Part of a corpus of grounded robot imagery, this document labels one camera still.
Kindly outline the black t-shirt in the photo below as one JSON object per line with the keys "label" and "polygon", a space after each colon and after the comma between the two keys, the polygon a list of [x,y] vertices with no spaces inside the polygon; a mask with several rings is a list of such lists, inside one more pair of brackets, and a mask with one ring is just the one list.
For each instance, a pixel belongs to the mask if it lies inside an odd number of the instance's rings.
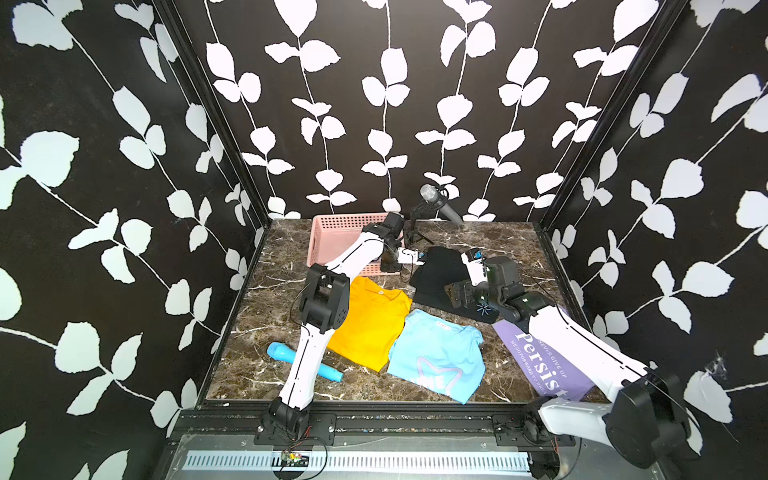
{"label": "black t-shirt", "polygon": [[466,265],[461,253],[445,247],[431,247],[423,256],[423,264],[409,281],[415,288],[413,300],[421,305],[465,317],[477,322],[493,324],[499,319],[499,312],[490,306],[478,303],[470,297],[467,306],[454,306],[446,292],[447,286],[458,284],[472,288]]}

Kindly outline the yellow t-shirt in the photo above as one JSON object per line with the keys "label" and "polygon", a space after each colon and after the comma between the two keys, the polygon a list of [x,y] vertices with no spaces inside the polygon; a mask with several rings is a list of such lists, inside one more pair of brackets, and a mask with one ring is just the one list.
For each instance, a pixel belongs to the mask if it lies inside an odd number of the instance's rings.
{"label": "yellow t-shirt", "polygon": [[328,349],[380,372],[389,361],[389,351],[402,333],[411,307],[406,292],[384,289],[368,277],[355,278],[348,315],[331,337]]}

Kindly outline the pink perforated plastic basket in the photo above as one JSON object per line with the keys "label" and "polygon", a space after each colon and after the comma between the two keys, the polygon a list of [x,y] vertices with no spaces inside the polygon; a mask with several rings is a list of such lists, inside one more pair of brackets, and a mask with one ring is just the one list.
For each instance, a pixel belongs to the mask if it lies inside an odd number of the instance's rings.
{"label": "pink perforated plastic basket", "polygon": [[404,218],[399,213],[318,215],[313,219],[307,266],[326,266],[350,279],[394,275]]}

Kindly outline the light blue t-shirt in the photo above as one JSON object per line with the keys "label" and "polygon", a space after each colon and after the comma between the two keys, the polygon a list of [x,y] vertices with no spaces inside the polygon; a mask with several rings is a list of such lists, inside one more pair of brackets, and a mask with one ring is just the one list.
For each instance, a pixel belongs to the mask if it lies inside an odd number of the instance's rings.
{"label": "light blue t-shirt", "polygon": [[387,373],[467,403],[479,388],[486,368],[473,326],[462,326],[414,310],[389,352]]}

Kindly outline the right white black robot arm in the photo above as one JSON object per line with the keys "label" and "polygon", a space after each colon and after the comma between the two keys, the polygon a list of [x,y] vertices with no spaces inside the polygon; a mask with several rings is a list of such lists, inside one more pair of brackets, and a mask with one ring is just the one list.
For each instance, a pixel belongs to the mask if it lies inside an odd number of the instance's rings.
{"label": "right white black robot arm", "polygon": [[510,258],[486,259],[471,249],[461,261],[467,279],[444,288],[453,306],[497,311],[561,354],[608,400],[595,404],[550,395],[529,403],[523,424],[533,441],[557,435],[591,440],[612,447],[639,468],[686,445],[691,426],[676,375],[624,355],[573,321],[548,296],[526,290]]}

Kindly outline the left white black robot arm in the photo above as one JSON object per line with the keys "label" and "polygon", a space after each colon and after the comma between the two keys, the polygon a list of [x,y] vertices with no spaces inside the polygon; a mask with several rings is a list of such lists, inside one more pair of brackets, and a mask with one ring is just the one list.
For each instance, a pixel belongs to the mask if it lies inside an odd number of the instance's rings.
{"label": "left white black robot arm", "polygon": [[268,409],[269,423],[290,440],[301,439],[307,431],[316,377],[333,333],[348,316],[352,281],[385,253],[399,259],[404,225],[401,214],[389,213],[384,220],[364,226],[354,243],[333,260],[309,267],[297,296],[300,338],[296,355]]}

